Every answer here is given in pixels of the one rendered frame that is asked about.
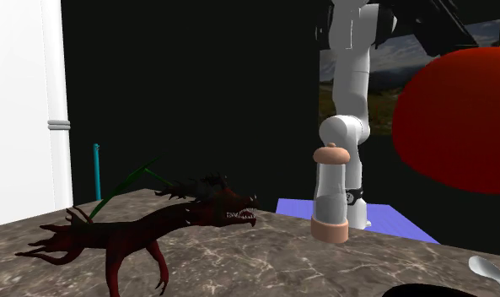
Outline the teal upright pole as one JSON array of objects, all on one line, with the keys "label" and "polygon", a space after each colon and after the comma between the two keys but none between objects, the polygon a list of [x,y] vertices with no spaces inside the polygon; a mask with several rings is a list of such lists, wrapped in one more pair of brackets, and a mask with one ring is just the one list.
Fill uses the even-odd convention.
[{"label": "teal upright pole", "polygon": [[101,200],[100,189],[100,172],[99,172],[99,145],[93,143],[93,159],[94,159],[94,190],[96,201]]}]

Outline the large red round object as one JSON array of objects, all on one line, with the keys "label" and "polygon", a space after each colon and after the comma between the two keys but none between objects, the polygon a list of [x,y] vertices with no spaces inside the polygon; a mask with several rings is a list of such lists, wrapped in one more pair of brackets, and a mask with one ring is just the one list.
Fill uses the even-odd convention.
[{"label": "large red round object", "polygon": [[500,47],[455,51],[418,71],[398,97],[392,139],[414,171],[500,194]]}]

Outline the clear pepper grinder tan ends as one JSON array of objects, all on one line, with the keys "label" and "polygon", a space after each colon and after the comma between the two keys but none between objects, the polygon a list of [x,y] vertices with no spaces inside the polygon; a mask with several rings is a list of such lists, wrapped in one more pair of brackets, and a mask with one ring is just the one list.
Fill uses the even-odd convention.
[{"label": "clear pepper grinder tan ends", "polygon": [[315,150],[313,159],[317,163],[317,173],[311,235],[326,243],[344,243],[349,234],[345,177],[350,154],[328,143]]}]

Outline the violet robot stand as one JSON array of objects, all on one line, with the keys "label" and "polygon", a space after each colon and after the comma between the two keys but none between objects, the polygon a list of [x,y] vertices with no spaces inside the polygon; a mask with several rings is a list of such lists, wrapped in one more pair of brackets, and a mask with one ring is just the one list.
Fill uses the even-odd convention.
[{"label": "violet robot stand", "polygon": [[[313,213],[313,201],[280,198],[277,202],[276,213],[310,219]],[[366,228],[368,231],[438,244],[432,236],[413,224],[390,205],[369,203],[367,205],[367,215],[372,224]]]}]

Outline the green plant leaves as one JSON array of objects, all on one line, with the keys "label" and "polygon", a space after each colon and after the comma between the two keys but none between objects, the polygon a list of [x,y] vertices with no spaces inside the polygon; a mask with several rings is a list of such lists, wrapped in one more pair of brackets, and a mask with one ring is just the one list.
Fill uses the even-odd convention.
[{"label": "green plant leaves", "polygon": [[151,176],[153,176],[155,179],[162,181],[166,186],[172,186],[172,183],[169,181],[165,180],[161,176],[157,175],[153,171],[151,171],[148,167],[157,161],[159,157],[156,157],[150,161],[148,161],[145,165],[140,166],[138,169],[134,170],[122,183],[120,183],[117,187],[115,187],[109,195],[104,197],[93,209],[89,217],[87,218],[87,221],[90,222],[92,221],[92,218],[104,207],[113,197],[117,195],[121,195],[122,193],[125,192],[125,190],[137,179],[139,179],[143,173],[148,173]]}]

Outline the dark red dragon figure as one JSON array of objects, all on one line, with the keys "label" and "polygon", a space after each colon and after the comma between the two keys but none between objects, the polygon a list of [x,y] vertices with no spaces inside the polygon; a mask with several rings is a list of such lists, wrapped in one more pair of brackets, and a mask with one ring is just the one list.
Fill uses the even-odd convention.
[{"label": "dark red dragon figure", "polygon": [[32,251],[17,252],[17,257],[40,258],[53,265],[64,265],[76,259],[84,249],[105,250],[105,279],[110,297],[120,297],[118,271],[130,254],[145,249],[158,263],[158,286],[165,289],[169,271],[157,239],[189,226],[224,227],[232,224],[255,225],[252,213],[259,207],[257,196],[240,196],[227,185],[219,174],[207,175],[188,183],[177,181],[167,186],[157,196],[186,198],[190,202],[178,203],[158,209],[146,216],[127,222],[95,223],[79,210],[79,215],[67,210],[69,225],[46,224],[41,228],[54,235],[31,244]]}]

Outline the silver spoon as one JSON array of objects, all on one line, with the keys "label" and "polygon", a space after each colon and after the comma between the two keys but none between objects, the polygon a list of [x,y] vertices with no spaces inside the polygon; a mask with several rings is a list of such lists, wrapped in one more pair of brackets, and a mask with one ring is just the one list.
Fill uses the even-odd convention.
[{"label": "silver spoon", "polygon": [[471,256],[468,265],[473,273],[492,279],[500,285],[500,269],[486,258]]}]

